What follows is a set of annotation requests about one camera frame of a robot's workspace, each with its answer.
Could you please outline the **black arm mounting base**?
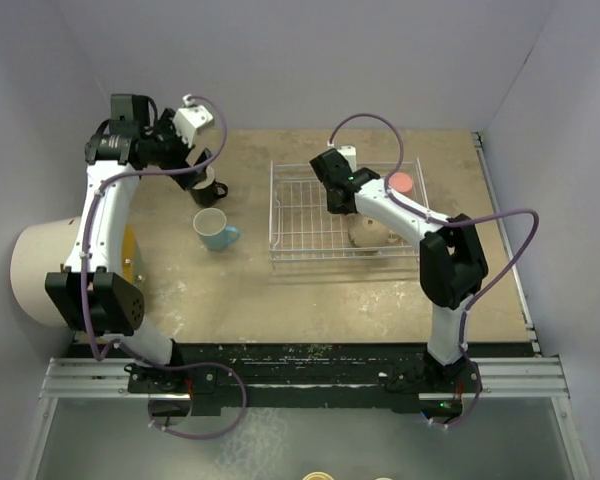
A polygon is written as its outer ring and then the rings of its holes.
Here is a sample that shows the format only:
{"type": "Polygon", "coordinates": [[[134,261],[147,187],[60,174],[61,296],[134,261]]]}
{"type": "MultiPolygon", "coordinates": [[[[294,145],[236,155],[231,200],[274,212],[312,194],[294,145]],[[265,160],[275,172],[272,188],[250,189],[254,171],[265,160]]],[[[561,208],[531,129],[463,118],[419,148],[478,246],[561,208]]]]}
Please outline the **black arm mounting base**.
{"type": "Polygon", "coordinates": [[[128,389],[153,412],[217,416],[224,408],[385,409],[458,416],[482,391],[476,363],[449,370],[422,343],[180,344],[172,371],[128,363],[128,389]]]}

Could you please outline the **black hexagonal ceramic mug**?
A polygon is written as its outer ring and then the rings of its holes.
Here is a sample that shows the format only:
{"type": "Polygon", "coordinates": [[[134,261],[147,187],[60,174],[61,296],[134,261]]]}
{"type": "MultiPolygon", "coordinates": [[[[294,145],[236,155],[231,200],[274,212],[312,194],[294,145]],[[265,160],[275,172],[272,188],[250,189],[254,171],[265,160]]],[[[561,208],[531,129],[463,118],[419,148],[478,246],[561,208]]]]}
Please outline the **black hexagonal ceramic mug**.
{"type": "Polygon", "coordinates": [[[200,208],[210,208],[228,196],[228,186],[219,182],[212,167],[206,168],[206,178],[189,190],[190,196],[200,208]]]}

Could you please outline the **light blue ceramic mug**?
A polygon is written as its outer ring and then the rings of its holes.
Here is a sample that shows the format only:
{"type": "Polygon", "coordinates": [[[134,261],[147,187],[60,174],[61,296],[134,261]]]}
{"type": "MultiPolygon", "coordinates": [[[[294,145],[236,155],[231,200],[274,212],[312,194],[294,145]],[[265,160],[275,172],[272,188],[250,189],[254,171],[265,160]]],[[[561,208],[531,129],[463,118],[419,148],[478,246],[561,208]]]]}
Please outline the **light blue ceramic mug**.
{"type": "Polygon", "coordinates": [[[217,208],[200,210],[193,218],[193,228],[210,251],[222,251],[241,238],[241,231],[228,224],[225,213],[217,208]]]}

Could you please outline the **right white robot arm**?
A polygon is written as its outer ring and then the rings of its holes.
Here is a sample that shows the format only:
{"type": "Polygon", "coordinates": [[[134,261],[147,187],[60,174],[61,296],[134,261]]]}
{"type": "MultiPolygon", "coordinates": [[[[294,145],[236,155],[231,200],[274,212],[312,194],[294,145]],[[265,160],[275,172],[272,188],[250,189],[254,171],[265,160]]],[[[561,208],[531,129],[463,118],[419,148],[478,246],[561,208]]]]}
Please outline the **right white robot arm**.
{"type": "Polygon", "coordinates": [[[431,334],[426,346],[426,383],[447,391],[460,379],[466,360],[467,322],[478,299],[488,264],[475,227],[465,215],[454,218],[426,208],[393,188],[386,176],[364,167],[357,171],[331,148],[310,161],[326,191],[331,214],[360,214],[375,220],[411,245],[418,254],[420,288],[432,304],[431,334]]]}

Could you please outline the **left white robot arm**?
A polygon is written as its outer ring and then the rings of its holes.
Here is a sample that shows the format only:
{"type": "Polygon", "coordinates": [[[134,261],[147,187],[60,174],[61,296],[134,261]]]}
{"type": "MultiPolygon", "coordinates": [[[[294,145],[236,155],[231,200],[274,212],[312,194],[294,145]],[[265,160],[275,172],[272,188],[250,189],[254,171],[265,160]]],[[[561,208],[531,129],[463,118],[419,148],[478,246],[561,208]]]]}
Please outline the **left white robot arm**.
{"type": "Polygon", "coordinates": [[[197,136],[214,124],[228,131],[221,110],[201,96],[188,94],[179,108],[159,110],[146,95],[112,95],[108,118],[85,145],[87,188],[72,250],[44,282],[68,327],[87,336],[95,360],[118,348],[152,368],[151,381],[164,392],[182,387],[187,367],[177,343],[146,320],[136,278],[123,273],[124,236],[142,178],[168,176],[183,190],[201,181],[218,155],[187,159],[197,136]]]}

